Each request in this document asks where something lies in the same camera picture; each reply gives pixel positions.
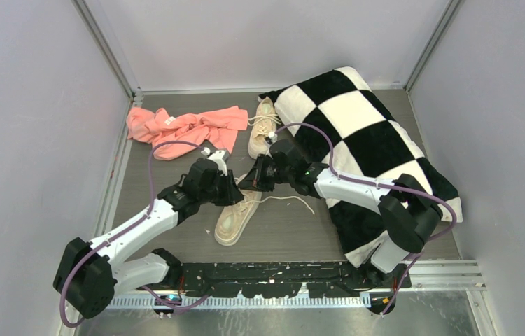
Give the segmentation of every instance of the gray floor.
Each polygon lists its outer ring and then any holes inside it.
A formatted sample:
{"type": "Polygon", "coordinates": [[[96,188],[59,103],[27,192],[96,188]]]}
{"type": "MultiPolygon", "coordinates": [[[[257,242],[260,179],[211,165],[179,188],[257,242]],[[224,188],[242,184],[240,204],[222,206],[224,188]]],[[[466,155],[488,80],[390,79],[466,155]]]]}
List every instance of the gray floor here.
{"type": "MultiPolygon", "coordinates": [[[[406,93],[402,90],[379,90],[375,94],[407,130],[411,139],[424,149],[406,93]]],[[[254,116],[258,105],[256,97],[253,93],[158,95],[145,97],[143,107],[152,111],[165,107],[170,115],[179,116],[238,105],[254,116]]],[[[235,176],[246,173],[254,163],[247,152],[249,134],[249,131],[239,133],[236,146],[227,161],[235,176]]],[[[150,150],[149,144],[132,144],[114,227],[142,210],[149,201],[146,163],[150,150]]],[[[193,151],[172,161],[154,162],[157,192],[177,182],[180,175],[188,172],[189,166],[199,157],[200,154],[193,151]]],[[[273,195],[296,193],[288,185],[279,185],[273,195]]],[[[221,246],[214,239],[215,224],[222,208],[204,205],[197,215],[161,234],[135,256],[140,258],[153,249],[165,248],[183,262],[344,260],[326,204],[312,197],[303,198],[314,208],[315,216],[295,199],[271,199],[258,207],[240,240],[231,247],[221,246]]],[[[427,245],[423,259],[459,259],[452,235],[427,245]]]]}

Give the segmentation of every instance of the white wall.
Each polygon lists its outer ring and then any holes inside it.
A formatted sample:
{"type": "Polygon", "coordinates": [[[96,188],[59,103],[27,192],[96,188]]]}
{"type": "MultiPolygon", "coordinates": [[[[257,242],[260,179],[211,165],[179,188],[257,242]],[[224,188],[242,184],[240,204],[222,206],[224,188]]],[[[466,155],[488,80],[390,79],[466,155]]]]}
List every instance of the white wall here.
{"type": "Polygon", "coordinates": [[[71,1],[0,1],[0,335],[55,335],[53,277],[93,229],[126,108],[71,1]]]}
{"type": "Polygon", "coordinates": [[[448,0],[91,0],[142,90],[277,88],[351,65],[406,84],[448,0]]]}
{"type": "Polygon", "coordinates": [[[423,141],[463,198],[502,335],[525,335],[525,1],[467,1],[412,91],[423,141]]]}

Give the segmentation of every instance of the metal corner post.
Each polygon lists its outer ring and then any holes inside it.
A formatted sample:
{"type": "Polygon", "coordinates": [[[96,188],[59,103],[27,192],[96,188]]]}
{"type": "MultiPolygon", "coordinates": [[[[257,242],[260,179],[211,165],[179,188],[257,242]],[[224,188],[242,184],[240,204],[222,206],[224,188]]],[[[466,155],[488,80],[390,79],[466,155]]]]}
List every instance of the metal corner post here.
{"type": "Polygon", "coordinates": [[[130,82],[128,81],[127,77],[125,76],[123,69],[120,67],[120,64],[116,60],[114,52],[112,51],[112,48],[110,48],[110,45],[108,44],[106,37],[102,33],[102,30],[99,28],[97,21],[95,20],[95,17],[92,14],[87,2],[85,0],[71,0],[71,2],[75,6],[75,8],[77,8],[79,15],[81,16],[81,18],[85,22],[85,25],[87,26],[87,30],[89,30],[90,34],[93,36],[98,48],[104,55],[104,58],[108,62],[108,65],[112,69],[112,72],[116,76],[116,79],[118,79],[118,82],[122,86],[122,89],[125,91],[129,99],[133,99],[134,90],[130,85],[130,82]]]}
{"type": "Polygon", "coordinates": [[[424,70],[424,67],[426,66],[429,58],[433,54],[433,51],[444,36],[444,33],[450,26],[450,22],[452,22],[454,19],[455,14],[458,12],[458,9],[463,2],[464,0],[450,0],[448,2],[448,6],[446,6],[446,9],[444,9],[444,13],[440,18],[440,21],[438,21],[437,25],[435,26],[435,30],[433,31],[428,44],[426,45],[425,49],[423,49],[423,52],[419,57],[419,61],[417,61],[417,64],[415,64],[415,67],[413,68],[413,72],[411,73],[411,76],[404,87],[405,91],[410,92],[413,88],[413,85],[415,85],[417,82],[419,75],[421,75],[421,72],[424,70]]]}

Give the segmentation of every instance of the metal floor panel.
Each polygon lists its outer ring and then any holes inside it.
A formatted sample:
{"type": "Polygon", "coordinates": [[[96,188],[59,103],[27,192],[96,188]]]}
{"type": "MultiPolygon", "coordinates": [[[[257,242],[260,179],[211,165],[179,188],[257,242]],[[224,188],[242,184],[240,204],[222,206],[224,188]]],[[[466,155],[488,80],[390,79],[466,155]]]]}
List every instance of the metal floor panel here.
{"type": "MultiPolygon", "coordinates": [[[[424,148],[407,94],[403,90],[377,90],[375,94],[407,130],[420,148],[424,148]]],[[[171,116],[201,113],[238,105],[254,116],[258,105],[256,93],[160,94],[146,95],[143,107],[151,111],[164,107],[171,116]]],[[[254,163],[247,151],[250,128],[238,134],[229,168],[235,176],[245,174],[254,163]]],[[[287,132],[281,137],[290,137],[287,132]]],[[[133,141],[113,226],[123,223],[142,210],[149,201],[147,158],[151,145],[133,141]]],[[[176,183],[182,173],[200,157],[193,151],[171,161],[154,161],[156,190],[176,183]]],[[[289,185],[278,185],[274,196],[297,193],[289,185]]],[[[214,228],[222,208],[205,204],[199,213],[173,230],[161,234],[135,254],[145,256],[153,249],[165,248],[180,261],[205,262],[270,262],[270,261],[331,261],[344,260],[335,226],[330,222],[326,203],[312,197],[302,197],[315,210],[313,216],[296,199],[271,199],[258,207],[240,240],[231,247],[221,246],[214,239],[214,228]]],[[[447,225],[443,223],[437,230],[447,225]]],[[[426,246],[422,260],[459,259],[451,234],[426,246]]]]}
{"type": "Polygon", "coordinates": [[[194,310],[158,318],[152,310],[106,310],[79,336],[478,335],[465,292],[400,293],[384,319],[365,308],[194,310]]]}

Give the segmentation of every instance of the shoe sole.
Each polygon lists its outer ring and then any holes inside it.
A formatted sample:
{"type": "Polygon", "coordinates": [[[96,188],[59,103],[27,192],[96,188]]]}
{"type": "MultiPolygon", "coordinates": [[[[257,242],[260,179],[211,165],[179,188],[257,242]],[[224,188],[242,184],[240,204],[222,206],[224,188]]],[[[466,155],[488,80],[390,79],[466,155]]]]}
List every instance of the shoe sole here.
{"type": "Polygon", "coordinates": [[[234,239],[231,239],[229,241],[227,240],[222,240],[220,237],[217,236],[217,231],[215,231],[215,240],[220,244],[220,245],[224,245],[224,246],[231,246],[231,245],[234,245],[238,242],[238,239],[240,239],[240,237],[242,236],[242,232],[244,231],[244,228],[246,227],[246,225],[248,224],[248,222],[250,221],[250,218],[252,218],[252,216],[254,215],[254,213],[256,212],[256,209],[258,209],[258,205],[260,203],[254,203],[252,209],[248,212],[248,215],[246,216],[246,218],[244,219],[244,224],[241,225],[240,227],[240,230],[238,231],[238,235],[234,238],[234,239]]]}
{"type": "Polygon", "coordinates": [[[248,142],[248,155],[250,155],[250,157],[253,158],[254,160],[256,160],[259,154],[267,154],[267,151],[268,149],[265,150],[264,152],[255,150],[254,148],[252,148],[252,146],[250,146],[250,141],[248,142]]]}

